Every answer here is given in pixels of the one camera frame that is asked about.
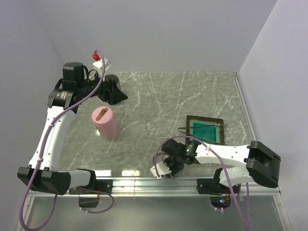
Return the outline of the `pink round lid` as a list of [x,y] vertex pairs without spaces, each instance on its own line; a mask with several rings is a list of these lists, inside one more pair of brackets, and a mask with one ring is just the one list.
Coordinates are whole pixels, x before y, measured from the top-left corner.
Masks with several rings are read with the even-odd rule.
[[96,108],[91,115],[92,122],[99,126],[104,127],[115,122],[115,114],[110,107],[101,106]]

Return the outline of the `pink cylindrical container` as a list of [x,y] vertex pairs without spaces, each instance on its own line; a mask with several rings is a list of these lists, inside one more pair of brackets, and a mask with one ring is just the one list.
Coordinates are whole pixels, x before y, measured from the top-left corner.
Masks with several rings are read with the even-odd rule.
[[106,123],[102,123],[99,121],[93,122],[95,127],[97,128],[99,134],[107,139],[113,138],[118,133],[118,125],[115,120],[107,121]]

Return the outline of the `metal serving tongs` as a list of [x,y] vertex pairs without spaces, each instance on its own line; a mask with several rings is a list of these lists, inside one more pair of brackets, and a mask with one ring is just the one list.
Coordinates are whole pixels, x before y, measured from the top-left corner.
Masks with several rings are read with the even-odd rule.
[[191,127],[180,127],[178,131],[186,131],[187,133],[192,133],[193,130],[198,129],[209,129],[209,128],[226,128],[228,124],[201,124],[201,125],[194,125]]

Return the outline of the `grey cylindrical container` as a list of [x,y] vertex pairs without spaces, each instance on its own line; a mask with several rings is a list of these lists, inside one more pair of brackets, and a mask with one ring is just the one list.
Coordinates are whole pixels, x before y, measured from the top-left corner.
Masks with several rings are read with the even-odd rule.
[[106,82],[115,82],[116,86],[121,89],[119,77],[114,74],[108,74],[105,76]]

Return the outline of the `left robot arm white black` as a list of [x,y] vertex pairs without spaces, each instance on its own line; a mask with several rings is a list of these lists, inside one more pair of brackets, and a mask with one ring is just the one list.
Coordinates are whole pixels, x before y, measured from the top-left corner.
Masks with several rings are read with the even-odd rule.
[[47,118],[38,147],[28,166],[20,167],[17,177],[27,190],[64,195],[69,189],[81,187],[85,193],[97,189],[93,170],[77,169],[60,171],[64,140],[78,106],[90,97],[114,105],[128,97],[118,88],[113,75],[105,75],[107,61],[93,63],[94,78],[82,63],[72,62],[63,66],[63,78],[59,79],[49,94]]

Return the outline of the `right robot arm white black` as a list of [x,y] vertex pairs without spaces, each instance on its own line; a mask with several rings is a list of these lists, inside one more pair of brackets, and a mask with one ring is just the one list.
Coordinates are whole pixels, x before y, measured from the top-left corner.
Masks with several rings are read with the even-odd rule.
[[172,177],[185,165],[220,164],[222,169],[215,172],[212,186],[217,192],[224,192],[230,185],[255,182],[267,188],[277,188],[281,157],[259,141],[250,145],[225,146],[198,141],[186,144],[168,140],[161,147],[168,155],[162,161],[154,157],[151,172],[158,179]]

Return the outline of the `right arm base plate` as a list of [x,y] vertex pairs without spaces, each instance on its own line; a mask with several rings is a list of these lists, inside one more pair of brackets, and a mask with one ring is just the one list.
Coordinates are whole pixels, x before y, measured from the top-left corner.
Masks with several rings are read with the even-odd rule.
[[218,179],[197,179],[196,190],[199,194],[223,195],[230,193],[229,185],[220,184]]

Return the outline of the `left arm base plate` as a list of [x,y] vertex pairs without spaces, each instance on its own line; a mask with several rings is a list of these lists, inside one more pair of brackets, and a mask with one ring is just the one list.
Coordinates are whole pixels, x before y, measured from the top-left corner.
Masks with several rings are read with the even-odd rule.
[[111,194],[113,188],[112,179],[96,179],[87,186],[79,186],[69,189],[69,194],[95,194],[95,191]]

